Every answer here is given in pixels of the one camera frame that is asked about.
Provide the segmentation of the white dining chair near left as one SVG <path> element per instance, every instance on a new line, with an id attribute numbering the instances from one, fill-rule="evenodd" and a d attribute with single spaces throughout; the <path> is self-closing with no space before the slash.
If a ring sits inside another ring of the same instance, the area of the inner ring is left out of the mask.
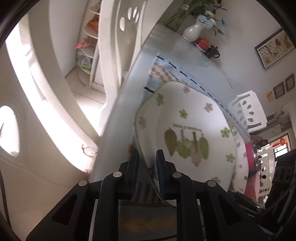
<path id="1" fill-rule="evenodd" d="M 38 2 L 1 47 L 1 212 L 22 240 L 88 179 L 99 141 L 58 64 L 50 17 Z"/>

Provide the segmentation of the white dining chair far right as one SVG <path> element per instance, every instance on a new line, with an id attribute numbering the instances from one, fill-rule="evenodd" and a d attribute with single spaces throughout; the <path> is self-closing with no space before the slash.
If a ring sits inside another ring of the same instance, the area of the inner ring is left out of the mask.
<path id="1" fill-rule="evenodd" d="M 267 126 L 267 118 L 263 107 L 252 90 L 237 95 L 229 104 L 228 109 L 249 133 L 262 130 Z"/>

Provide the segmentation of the white ribbed flower vase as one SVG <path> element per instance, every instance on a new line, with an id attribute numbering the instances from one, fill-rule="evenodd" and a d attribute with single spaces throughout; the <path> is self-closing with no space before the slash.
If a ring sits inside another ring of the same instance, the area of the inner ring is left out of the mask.
<path id="1" fill-rule="evenodd" d="M 205 25 L 199 20 L 188 28 L 186 28 L 182 34 L 182 37 L 189 43 L 194 42 L 199 37 L 201 31 L 205 28 Z"/>

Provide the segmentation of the pink floral plate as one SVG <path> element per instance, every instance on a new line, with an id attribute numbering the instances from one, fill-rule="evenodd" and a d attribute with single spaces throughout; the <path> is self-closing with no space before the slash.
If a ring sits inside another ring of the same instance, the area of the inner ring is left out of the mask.
<path id="1" fill-rule="evenodd" d="M 248 161 L 248 176 L 247 184 L 244 195 L 251 198 L 254 201 L 258 200 L 259 196 L 259 159 L 257 154 L 257 146 L 255 141 L 248 142 L 246 145 L 246 155 Z"/>

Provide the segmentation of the white corner shelf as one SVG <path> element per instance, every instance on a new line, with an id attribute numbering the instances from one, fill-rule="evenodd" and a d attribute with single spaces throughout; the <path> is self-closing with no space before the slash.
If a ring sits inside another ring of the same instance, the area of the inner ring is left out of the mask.
<path id="1" fill-rule="evenodd" d="M 103 85 L 98 83 L 96 70 L 99 61 L 98 20 L 101 1 L 87 1 L 76 48 L 76 64 L 79 66 L 79 78 L 88 88 L 100 90 Z"/>

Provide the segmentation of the small framed picture upper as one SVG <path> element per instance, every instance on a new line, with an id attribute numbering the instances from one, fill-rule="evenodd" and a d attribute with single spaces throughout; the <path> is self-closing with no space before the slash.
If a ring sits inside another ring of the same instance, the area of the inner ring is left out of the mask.
<path id="1" fill-rule="evenodd" d="M 285 80 L 285 87 L 286 87 L 287 92 L 294 89 L 294 87 L 295 87 L 295 75 L 293 73 Z"/>

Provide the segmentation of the white floral square plate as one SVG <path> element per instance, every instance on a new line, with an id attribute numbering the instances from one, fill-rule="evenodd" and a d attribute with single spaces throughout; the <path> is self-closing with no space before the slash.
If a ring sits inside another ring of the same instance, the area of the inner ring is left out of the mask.
<path id="1" fill-rule="evenodd" d="M 236 144 L 221 107 L 180 82 L 167 82 L 139 107 L 134 120 L 138 150 L 160 192 L 156 153 L 194 181 L 232 182 Z"/>

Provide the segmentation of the red lidded teacup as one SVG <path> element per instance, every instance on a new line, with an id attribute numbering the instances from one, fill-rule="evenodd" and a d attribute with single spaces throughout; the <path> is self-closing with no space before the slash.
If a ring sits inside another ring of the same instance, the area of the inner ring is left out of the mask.
<path id="1" fill-rule="evenodd" d="M 209 41 L 207 39 L 198 38 L 195 40 L 195 45 L 203 52 L 209 49 Z"/>

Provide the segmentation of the small framed picture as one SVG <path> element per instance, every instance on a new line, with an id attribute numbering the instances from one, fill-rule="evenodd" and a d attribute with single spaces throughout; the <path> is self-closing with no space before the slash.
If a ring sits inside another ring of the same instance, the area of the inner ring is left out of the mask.
<path id="1" fill-rule="evenodd" d="M 285 80 L 285 87 L 286 87 L 287 92 L 294 89 L 294 87 L 295 87 L 295 75 L 293 73 Z"/>
<path id="2" fill-rule="evenodd" d="M 285 95 L 285 86 L 284 86 L 284 83 L 281 82 L 280 84 L 276 85 L 273 88 L 273 92 L 274 92 L 275 99 L 279 99 L 282 96 L 284 96 Z"/>

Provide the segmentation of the patterned blue table runner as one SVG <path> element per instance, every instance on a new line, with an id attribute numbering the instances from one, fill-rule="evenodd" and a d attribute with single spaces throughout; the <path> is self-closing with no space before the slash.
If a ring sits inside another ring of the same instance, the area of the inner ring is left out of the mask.
<path id="1" fill-rule="evenodd" d="M 189 72 L 183 70 L 180 65 L 171 61 L 161 53 L 156 54 L 153 59 L 147 82 L 144 85 L 146 93 L 144 94 L 143 99 L 147 99 L 148 96 L 170 81 L 183 83 L 210 97 L 210 99 L 219 105 L 230 124 L 236 127 L 237 131 L 244 138 L 250 139 L 248 130 L 240 123 L 239 118 L 234 115 L 234 111 L 227 106 L 225 101 L 219 98 L 217 94 L 212 92 L 208 87 L 206 87 L 206 85 L 202 84 L 201 81 L 197 80 L 197 78 L 193 77 L 193 75 Z"/>

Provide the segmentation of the white dining chair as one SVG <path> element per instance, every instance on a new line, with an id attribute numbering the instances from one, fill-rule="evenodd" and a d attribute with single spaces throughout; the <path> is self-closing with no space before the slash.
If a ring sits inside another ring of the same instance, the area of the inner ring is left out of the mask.
<path id="1" fill-rule="evenodd" d="M 229 104 L 228 109 L 249 133 L 262 130 L 267 126 L 267 118 L 263 107 L 252 90 L 237 95 Z"/>
<path id="2" fill-rule="evenodd" d="M 115 117 L 136 102 L 132 66 L 142 45 L 171 1 L 102 1 L 99 19 L 98 77 L 106 93 L 100 117 L 100 133 Z"/>
<path id="3" fill-rule="evenodd" d="M 58 64 L 50 17 L 38 2 L 1 47 L 1 212 L 22 240 L 88 179 L 99 141 Z"/>

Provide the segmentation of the large framed wall picture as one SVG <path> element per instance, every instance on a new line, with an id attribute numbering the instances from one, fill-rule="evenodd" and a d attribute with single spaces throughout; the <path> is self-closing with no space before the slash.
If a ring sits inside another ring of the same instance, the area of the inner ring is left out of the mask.
<path id="1" fill-rule="evenodd" d="M 294 49 L 292 41 L 283 28 L 281 28 L 257 45 L 255 52 L 263 68 L 267 69 Z"/>

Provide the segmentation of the stainless steel bowl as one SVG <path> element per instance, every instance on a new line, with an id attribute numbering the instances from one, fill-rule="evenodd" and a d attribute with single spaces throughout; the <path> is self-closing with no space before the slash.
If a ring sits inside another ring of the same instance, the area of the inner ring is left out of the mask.
<path id="1" fill-rule="evenodd" d="M 253 170 L 249 169 L 249 177 L 255 175 L 257 172 L 260 171 L 261 164 L 259 161 L 258 153 L 257 153 L 257 145 L 254 140 L 251 141 L 251 149 L 252 149 L 252 155 L 253 155 Z"/>

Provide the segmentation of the white dining chair far left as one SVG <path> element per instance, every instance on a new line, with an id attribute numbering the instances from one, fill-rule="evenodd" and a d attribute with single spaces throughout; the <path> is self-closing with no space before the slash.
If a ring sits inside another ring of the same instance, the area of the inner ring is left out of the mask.
<path id="1" fill-rule="evenodd" d="M 171 1 L 102 1 L 99 19 L 98 77 L 106 93 L 100 117 L 100 133 L 115 117 L 136 102 L 132 66 L 142 45 Z"/>

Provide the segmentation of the glass vase with greenery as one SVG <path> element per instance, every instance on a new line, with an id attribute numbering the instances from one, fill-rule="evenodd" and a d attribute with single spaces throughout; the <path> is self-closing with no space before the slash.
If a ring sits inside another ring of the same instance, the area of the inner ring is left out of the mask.
<path id="1" fill-rule="evenodd" d="M 183 21 L 194 12 L 200 10 L 211 1 L 192 0 L 184 1 L 180 8 L 165 22 L 165 26 L 177 32 Z"/>

